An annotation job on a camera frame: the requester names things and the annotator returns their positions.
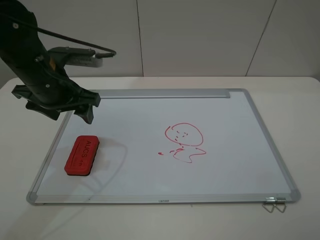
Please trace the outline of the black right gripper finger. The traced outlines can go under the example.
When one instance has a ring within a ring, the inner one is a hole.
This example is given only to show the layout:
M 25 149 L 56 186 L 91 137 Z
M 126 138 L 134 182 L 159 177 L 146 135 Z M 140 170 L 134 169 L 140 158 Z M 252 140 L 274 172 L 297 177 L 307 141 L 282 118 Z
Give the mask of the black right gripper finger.
M 101 102 L 101 97 L 97 92 L 80 87 L 77 91 L 76 102 L 78 105 L 92 105 L 98 107 Z

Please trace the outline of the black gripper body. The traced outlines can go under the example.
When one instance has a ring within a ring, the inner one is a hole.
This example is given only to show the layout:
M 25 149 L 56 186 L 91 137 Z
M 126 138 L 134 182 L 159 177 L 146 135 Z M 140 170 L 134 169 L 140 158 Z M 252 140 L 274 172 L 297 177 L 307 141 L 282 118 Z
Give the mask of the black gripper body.
M 62 112 L 83 116 L 83 88 L 66 76 L 19 74 L 23 84 L 12 90 L 17 99 L 25 99 L 25 108 L 57 120 Z

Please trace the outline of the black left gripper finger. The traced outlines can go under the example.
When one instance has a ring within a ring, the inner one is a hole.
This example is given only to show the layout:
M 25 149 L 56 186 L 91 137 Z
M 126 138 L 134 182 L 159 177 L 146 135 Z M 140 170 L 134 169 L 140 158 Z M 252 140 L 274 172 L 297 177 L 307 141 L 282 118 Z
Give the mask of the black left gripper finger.
M 92 124 L 94 119 L 93 106 L 91 104 L 79 105 L 75 110 L 74 114 L 82 118 L 85 123 Z

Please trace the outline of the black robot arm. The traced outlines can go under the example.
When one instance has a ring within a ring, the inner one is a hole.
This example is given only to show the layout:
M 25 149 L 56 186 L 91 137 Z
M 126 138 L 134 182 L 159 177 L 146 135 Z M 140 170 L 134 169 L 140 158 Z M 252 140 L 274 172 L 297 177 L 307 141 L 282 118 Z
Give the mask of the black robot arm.
M 73 111 L 87 124 L 94 119 L 100 95 L 80 87 L 67 75 L 40 41 L 35 15 L 17 0 L 0 2 L 0 57 L 23 82 L 12 94 L 27 100 L 26 108 L 57 120 L 62 112 Z

